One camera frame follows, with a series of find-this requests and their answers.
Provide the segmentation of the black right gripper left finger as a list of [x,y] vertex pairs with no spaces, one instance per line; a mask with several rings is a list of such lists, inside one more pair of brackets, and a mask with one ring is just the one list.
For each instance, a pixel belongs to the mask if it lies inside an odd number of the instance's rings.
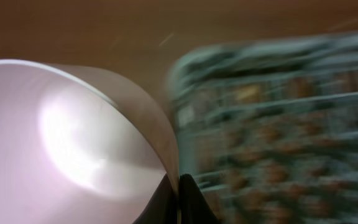
[[177,224],[177,210],[177,197],[165,175],[134,224]]

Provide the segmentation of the pink bowl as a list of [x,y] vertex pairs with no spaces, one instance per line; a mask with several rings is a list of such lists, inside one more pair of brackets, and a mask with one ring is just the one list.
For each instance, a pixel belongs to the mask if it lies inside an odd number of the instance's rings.
[[133,223],[178,194],[172,125],[109,70],[0,60],[0,223]]

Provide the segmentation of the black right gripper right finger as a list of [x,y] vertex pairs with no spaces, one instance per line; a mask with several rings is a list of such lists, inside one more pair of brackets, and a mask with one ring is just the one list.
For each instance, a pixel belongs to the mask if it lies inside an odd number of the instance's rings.
[[179,204],[181,224],[220,224],[190,174],[180,177]]

